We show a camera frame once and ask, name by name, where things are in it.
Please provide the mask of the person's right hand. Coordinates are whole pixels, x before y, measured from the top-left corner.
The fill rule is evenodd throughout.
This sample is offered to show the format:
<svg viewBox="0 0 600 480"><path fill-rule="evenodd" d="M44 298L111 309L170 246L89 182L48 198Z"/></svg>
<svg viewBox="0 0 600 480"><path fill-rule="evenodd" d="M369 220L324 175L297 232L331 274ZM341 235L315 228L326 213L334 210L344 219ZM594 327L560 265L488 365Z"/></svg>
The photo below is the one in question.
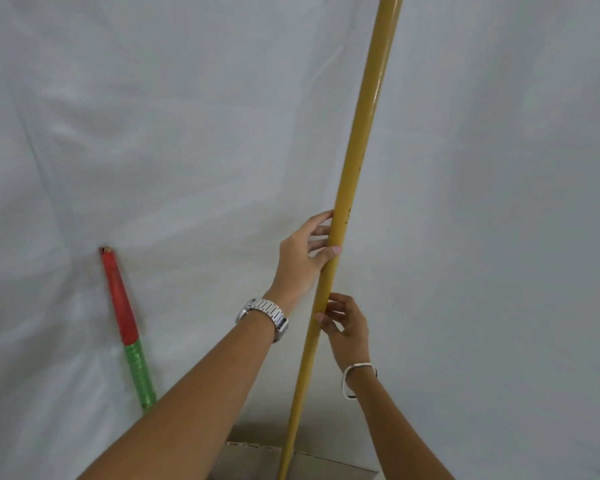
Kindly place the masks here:
<svg viewBox="0 0 600 480"><path fill-rule="evenodd" d="M341 372L357 363L370 363L368 325L353 297L349 297L349 320L342 332L328 337L336 364Z"/></svg>

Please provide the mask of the person's left hand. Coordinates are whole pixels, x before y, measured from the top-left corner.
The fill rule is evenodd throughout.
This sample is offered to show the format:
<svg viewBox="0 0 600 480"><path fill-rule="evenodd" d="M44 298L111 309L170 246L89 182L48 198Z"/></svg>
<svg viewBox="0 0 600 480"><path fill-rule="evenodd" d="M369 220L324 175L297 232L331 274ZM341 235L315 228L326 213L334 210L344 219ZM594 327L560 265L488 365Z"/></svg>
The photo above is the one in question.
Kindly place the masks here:
<svg viewBox="0 0 600 480"><path fill-rule="evenodd" d="M272 285L264 294L289 316L298 302L311 290L322 270L316 270L310 256L330 245L331 227L325 225L334 215L327 210L310 217L280 243L279 261Z"/></svg>

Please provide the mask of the long yellow pole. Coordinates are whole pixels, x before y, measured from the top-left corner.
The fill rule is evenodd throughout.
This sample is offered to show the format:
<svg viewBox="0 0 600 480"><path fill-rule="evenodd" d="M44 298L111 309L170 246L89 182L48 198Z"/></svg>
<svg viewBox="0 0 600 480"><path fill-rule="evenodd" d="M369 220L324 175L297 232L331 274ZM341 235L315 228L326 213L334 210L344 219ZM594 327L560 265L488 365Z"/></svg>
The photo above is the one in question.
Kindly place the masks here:
<svg viewBox="0 0 600 480"><path fill-rule="evenodd" d="M389 60L395 30L403 0L379 0L374 29L368 48L365 70L352 121L351 133L336 194L331 222L329 245L343 246L351 209L358 185L368 139L376 113L379 94ZM303 354L296 380L293 402L287 425L287 434L281 450L276 480L286 480L294 454L303 404L310 384L312 368L320 336L320 327L310 318Z"/></svg>

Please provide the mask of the person's left forearm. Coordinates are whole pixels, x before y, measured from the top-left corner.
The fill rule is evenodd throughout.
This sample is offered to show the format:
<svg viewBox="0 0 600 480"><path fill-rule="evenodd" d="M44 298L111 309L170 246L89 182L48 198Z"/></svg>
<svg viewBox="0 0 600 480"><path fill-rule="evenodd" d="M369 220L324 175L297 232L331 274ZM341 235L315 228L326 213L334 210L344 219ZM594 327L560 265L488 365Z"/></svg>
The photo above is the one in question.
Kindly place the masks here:
<svg viewBox="0 0 600 480"><path fill-rule="evenodd" d="M205 480L274 343L262 312L247 312L143 418L77 480Z"/></svg>

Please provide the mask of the person's right forearm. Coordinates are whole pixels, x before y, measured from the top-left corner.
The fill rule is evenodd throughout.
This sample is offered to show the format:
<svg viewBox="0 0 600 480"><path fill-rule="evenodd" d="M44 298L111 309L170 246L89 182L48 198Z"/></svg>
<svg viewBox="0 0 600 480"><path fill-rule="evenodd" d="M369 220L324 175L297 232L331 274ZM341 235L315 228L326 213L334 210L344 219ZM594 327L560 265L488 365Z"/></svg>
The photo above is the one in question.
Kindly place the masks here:
<svg viewBox="0 0 600 480"><path fill-rule="evenodd" d="M346 383L360 404L385 480L455 480L370 366L352 368Z"/></svg>

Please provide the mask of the silver metal wristwatch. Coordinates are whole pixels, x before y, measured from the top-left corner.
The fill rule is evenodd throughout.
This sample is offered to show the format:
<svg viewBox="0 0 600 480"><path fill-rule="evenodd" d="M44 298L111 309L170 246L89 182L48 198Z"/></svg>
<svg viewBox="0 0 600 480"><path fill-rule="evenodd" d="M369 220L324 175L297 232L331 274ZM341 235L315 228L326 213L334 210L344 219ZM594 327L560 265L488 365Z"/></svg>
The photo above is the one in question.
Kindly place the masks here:
<svg viewBox="0 0 600 480"><path fill-rule="evenodd" d="M282 309L268 299L252 298L242 307L235 323L238 324L247 313L254 311L266 315L271 320L275 328L273 343L279 342L288 328L288 318L284 315Z"/></svg>

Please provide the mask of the white fabric sheet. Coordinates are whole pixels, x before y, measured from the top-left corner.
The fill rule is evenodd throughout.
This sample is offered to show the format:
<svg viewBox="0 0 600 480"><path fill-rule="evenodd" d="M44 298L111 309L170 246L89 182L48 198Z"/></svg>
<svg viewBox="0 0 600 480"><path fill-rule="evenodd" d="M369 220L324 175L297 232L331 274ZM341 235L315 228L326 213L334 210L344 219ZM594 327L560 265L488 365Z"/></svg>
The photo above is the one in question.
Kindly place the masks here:
<svg viewBox="0 0 600 480"><path fill-rule="evenodd" d="M0 0L0 480L74 480L332 208L379 0ZM404 0L333 290L458 479L600 480L600 0Z"/></svg>

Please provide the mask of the brown cardboard box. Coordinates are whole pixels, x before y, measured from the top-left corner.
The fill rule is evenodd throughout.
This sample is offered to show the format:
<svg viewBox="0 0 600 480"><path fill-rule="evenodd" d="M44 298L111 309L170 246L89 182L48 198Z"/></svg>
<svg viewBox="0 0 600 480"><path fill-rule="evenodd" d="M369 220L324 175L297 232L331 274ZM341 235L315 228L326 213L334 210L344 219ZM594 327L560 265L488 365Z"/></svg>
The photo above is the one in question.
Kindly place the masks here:
<svg viewBox="0 0 600 480"><path fill-rule="evenodd" d="M277 480L281 448L229 442L207 480ZM385 480L380 472L295 452L285 480Z"/></svg>

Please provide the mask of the red and green stick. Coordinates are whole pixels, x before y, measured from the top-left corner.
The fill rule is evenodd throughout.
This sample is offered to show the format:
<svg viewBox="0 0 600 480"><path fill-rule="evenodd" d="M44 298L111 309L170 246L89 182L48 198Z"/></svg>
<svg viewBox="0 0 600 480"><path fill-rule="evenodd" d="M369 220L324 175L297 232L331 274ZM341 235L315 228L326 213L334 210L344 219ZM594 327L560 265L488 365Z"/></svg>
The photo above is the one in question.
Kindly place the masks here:
<svg viewBox="0 0 600 480"><path fill-rule="evenodd" d="M141 409L146 413L157 402L157 396L144 355L139 329L114 250L108 246L102 246L98 252L130 375Z"/></svg>

